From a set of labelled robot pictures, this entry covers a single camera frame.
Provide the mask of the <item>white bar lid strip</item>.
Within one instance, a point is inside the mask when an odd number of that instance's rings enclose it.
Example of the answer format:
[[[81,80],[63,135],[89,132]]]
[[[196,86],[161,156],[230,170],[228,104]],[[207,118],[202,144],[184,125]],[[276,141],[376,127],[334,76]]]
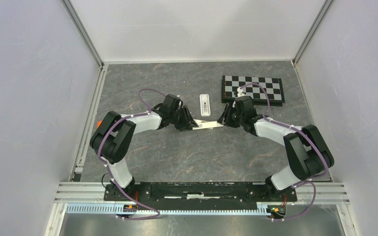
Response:
[[[197,127],[193,127],[192,130],[200,130],[200,129],[214,129],[218,127],[223,127],[222,124],[218,123],[217,121],[202,121],[197,122]]]

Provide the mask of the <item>white remote control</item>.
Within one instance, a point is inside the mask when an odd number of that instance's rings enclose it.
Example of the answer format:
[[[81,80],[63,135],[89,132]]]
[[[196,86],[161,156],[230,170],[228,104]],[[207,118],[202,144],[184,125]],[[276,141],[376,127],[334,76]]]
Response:
[[[200,94],[200,111],[202,117],[211,116],[210,98],[208,94]]]

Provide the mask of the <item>long white plastic bar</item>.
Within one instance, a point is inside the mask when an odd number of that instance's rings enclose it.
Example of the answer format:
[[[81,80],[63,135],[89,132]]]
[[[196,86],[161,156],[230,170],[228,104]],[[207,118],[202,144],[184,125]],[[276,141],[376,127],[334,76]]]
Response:
[[[216,121],[205,121],[205,120],[194,120],[197,124],[197,127],[194,127],[193,130],[199,130],[199,129],[213,129],[216,127],[217,122]]]

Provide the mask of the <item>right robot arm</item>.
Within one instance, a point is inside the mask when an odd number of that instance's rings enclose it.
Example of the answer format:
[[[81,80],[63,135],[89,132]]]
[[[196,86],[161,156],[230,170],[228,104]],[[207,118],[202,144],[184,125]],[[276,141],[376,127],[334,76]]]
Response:
[[[282,197],[289,187],[328,174],[334,165],[334,157],[316,126],[287,125],[265,114],[260,115],[250,97],[242,96],[226,104],[218,123],[232,128],[242,127],[247,133],[285,148],[288,165],[266,179],[264,193],[271,201]]]

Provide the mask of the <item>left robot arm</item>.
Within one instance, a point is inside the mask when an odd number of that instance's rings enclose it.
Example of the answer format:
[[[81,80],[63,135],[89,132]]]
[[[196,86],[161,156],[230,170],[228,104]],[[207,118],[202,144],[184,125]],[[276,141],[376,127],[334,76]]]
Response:
[[[135,194],[135,179],[126,163],[126,154],[135,134],[160,130],[173,125],[178,131],[197,127],[189,109],[182,100],[172,94],[148,111],[120,115],[110,111],[98,125],[90,140],[90,147],[107,170],[116,194],[122,200],[130,200]]]

